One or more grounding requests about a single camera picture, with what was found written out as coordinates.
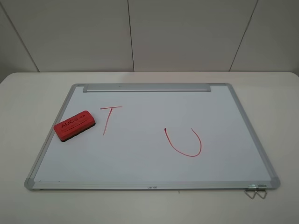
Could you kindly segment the red whiteboard eraser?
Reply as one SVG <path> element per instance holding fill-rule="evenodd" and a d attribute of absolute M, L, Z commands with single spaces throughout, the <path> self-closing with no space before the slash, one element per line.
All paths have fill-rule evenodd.
<path fill-rule="evenodd" d="M 95 119 L 90 112 L 83 111 L 54 125 L 54 131 L 58 138 L 62 142 L 65 142 L 68 139 L 71 139 L 83 131 L 95 126 L 95 124 Z"/>

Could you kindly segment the aluminium framed whiteboard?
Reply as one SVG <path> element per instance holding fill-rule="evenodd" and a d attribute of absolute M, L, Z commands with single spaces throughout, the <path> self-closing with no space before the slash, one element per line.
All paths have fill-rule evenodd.
<path fill-rule="evenodd" d="M 54 123 L 83 111 L 95 126 L 65 142 L 51 129 L 27 189 L 280 186 L 231 84 L 74 84 Z"/>

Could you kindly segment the left metal hanging clip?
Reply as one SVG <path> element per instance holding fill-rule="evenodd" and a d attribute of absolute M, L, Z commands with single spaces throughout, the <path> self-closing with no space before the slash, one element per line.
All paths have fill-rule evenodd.
<path fill-rule="evenodd" d="M 258 186 L 255 185 L 255 184 L 248 185 L 248 187 L 245 189 L 244 193 L 245 193 L 250 199 L 255 199 L 257 187 L 258 187 Z"/>

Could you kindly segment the metal hanging clip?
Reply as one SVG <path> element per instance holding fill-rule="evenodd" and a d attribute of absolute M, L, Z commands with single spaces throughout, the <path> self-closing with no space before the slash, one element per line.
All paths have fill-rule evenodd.
<path fill-rule="evenodd" d="M 266 185 L 257 185 L 255 193 L 261 198 L 265 199 L 267 197 L 267 186 Z"/>
<path fill-rule="evenodd" d="M 255 184 L 248 185 L 248 187 L 245 189 L 244 193 L 245 193 L 250 199 L 255 199 L 257 187 L 258 187 L 258 186 L 255 185 Z"/>

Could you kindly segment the right metal hanging clip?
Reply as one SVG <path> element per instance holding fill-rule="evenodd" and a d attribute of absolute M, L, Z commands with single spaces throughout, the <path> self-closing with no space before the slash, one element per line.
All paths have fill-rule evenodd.
<path fill-rule="evenodd" d="M 265 199 L 267 197 L 267 186 L 266 185 L 257 185 L 255 193 L 261 198 Z"/>

